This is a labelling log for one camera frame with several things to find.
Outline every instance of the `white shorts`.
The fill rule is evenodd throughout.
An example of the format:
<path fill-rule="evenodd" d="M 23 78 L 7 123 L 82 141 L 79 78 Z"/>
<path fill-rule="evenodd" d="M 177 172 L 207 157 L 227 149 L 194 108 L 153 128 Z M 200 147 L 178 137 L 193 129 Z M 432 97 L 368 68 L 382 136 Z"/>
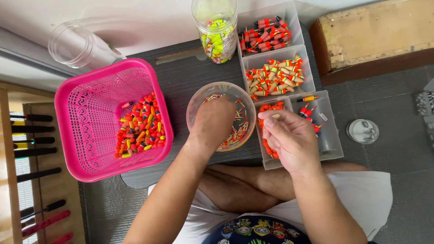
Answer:
<path fill-rule="evenodd" d="M 392 207 L 390 174 L 376 171 L 345 171 L 330 173 L 327 176 L 335 186 L 339 199 L 371 241 L 386 224 Z M 154 187 L 155 185 L 149 187 L 148 194 Z M 306 232 L 297 199 L 281 203 L 263 213 L 243 215 L 271 216 Z M 243 215 L 218 210 L 198 189 L 185 224 L 174 243 L 200 244 L 220 224 Z"/>

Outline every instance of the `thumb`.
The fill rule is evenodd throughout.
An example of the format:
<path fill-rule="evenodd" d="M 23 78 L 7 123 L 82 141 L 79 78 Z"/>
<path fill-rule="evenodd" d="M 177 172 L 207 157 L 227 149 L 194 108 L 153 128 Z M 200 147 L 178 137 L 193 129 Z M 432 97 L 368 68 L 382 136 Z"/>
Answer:
<path fill-rule="evenodd" d="M 282 144 L 294 141 L 293 135 L 285 128 L 283 123 L 279 123 L 279 121 L 272 116 L 264 119 L 264 126 Z"/>

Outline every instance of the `pink plastic basket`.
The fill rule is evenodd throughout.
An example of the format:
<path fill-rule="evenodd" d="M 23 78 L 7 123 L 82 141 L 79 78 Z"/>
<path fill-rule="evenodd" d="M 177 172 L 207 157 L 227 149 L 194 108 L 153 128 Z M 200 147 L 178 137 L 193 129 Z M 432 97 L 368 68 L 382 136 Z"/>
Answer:
<path fill-rule="evenodd" d="M 166 131 L 166 145 L 115 159 L 121 105 L 155 92 Z M 173 131 L 163 93 L 150 64 L 126 59 L 67 79 L 54 98 L 66 166 L 77 180 L 94 182 L 161 162 L 172 147 Z"/>

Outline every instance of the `hand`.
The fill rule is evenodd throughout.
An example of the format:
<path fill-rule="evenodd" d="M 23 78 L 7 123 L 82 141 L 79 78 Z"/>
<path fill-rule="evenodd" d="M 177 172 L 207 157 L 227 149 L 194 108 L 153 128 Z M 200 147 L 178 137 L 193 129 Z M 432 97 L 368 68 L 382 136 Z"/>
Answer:
<path fill-rule="evenodd" d="M 278 119 L 271 117 L 281 114 Z M 312 124 L 289 110 L 270 110 L 258 114 L 264 119 L 263 137 L 292 177 L 322 172 L 318 139 Z"/>
<path fill-rule="evenodd" d="M 197 110 L 189 141 L 194 141 L 198 150 L 213 154 L 232 131 L 237 105 L 228 96 L 211 99 Z"/>

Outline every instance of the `white wall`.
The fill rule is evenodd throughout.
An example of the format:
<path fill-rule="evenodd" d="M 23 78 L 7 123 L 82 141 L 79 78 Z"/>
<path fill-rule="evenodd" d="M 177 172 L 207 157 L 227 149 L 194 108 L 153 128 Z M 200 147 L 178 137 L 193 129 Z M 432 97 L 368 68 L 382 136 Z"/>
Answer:
<path fill-rule="evenodd" d="M 238 0 L 245 12 L 285 0 Z M 299 18 L 306 24 L 342 8 L 374 0 L 301 0 Z M 125 55 L 198 38 L 191 0 L 0 0 L 0 27 L 47 46 L 59 24 L 77 20 Z"/>
<path fill-rule="evenodd" d="M 0 57 L 0 80 L 55 92 L 65 78 Z"/>

